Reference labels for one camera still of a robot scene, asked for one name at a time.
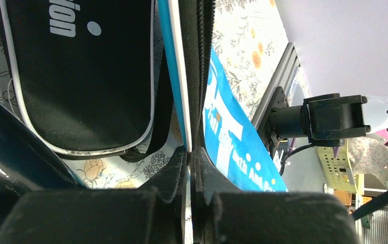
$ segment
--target white dot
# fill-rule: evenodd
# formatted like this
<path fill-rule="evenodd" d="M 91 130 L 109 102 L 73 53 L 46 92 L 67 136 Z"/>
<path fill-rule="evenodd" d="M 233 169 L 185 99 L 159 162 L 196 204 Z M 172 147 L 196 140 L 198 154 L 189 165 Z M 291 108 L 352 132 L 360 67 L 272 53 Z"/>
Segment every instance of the white dot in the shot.
<path fill-rule="evenodd" d="M 256 169 L 257 171 L 260 171 L 260 170 L 261 170 L 261 164 L 257 162 L 257 163 L 255 164 L 255 169 Z"/>
<path fill-rule="evenodd" d="M 87 30 L 94 36 L 99 36 L 101 34 L 101 27 L 94 21 L 87 23 Z"/>

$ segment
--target blue fabric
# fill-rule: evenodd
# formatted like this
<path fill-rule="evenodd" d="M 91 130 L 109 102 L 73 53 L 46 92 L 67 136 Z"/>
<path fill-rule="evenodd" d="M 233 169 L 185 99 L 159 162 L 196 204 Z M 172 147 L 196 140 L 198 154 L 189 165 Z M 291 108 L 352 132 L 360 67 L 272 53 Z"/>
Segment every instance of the blue fabric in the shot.
<path fill-rule="evenodd" d="M 168 72 L 170 74 L 171 89 L 173 90 L 174 106 L 179 122 L 181 135 L 186 146 L 185 122 L 183 120 L 182 94 L 177 71 L 176 52 L 174 49 L 173 35 L 171 32 L 170 9 L 168 0 L 157 0 L 159 17 L 161 21 L 162 38 L 164 39 L 165 54 L 167 56 Z"/>
<path fill-rule="evenodd" d="M 236 186 L 246 191 L 288 191 L 254 126 L 234 98 L 214 50 L 203 126 L 211 161 Z"/>

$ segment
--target black bag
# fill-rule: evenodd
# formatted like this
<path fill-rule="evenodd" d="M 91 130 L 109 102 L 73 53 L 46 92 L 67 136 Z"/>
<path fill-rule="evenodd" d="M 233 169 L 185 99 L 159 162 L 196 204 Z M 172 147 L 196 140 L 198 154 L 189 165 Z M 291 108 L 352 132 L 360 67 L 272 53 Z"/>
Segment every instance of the black bag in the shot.
<path fill-rule="evenodd" d="M 100 158 L 130 148 L 136 154 L 132 148 L 150 133 L 158 111 L 154 9 L 154 0 L 0 0 L 21 118 L 61 157 Z M 161 93 L 171 94 L 162 71 L 168 85 Z M 161 117 L 169 126 L 167 97 L 156 103 L 170 113 Z"/>

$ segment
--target glossy dark blue object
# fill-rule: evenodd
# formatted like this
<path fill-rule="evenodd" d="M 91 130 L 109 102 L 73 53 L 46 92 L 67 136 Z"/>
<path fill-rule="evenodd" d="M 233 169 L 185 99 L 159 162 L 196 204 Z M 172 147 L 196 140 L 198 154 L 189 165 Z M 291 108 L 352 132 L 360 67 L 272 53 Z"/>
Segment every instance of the glossy dark blue object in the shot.
<path fill-rule="evenodd" d="M 0 225 L 28 191 L 84 188 L 80 179 L 0 104 Z"/>

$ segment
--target printed logo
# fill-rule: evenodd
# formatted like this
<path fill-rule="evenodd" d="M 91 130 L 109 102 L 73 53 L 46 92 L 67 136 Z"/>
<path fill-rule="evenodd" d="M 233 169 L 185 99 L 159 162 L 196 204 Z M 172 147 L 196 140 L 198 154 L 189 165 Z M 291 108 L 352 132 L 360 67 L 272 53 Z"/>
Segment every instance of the printed logo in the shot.
<path fill-rule="evenodd" d="M 75 37 L 75 11 L 80 11 L 80 5 L 73 0 L 49 0 L 51 3 L 50 32 L 65 37 Z M 94 21 L 87 23 L 87 30 L 94 36 L 101 34 L 101 27 Z"/>

